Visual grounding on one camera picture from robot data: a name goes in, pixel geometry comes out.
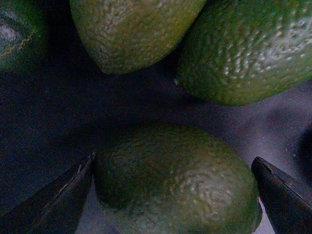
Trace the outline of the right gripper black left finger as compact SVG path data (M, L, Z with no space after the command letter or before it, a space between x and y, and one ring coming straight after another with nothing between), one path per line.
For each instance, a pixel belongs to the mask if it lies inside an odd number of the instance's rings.
M74 234L92 183L89 155L0 216L2 234Z

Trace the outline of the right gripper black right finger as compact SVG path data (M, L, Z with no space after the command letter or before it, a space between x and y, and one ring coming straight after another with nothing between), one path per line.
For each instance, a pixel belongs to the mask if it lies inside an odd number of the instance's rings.
M310 234L312 188L261 157L253 160L251 169L274 232Z

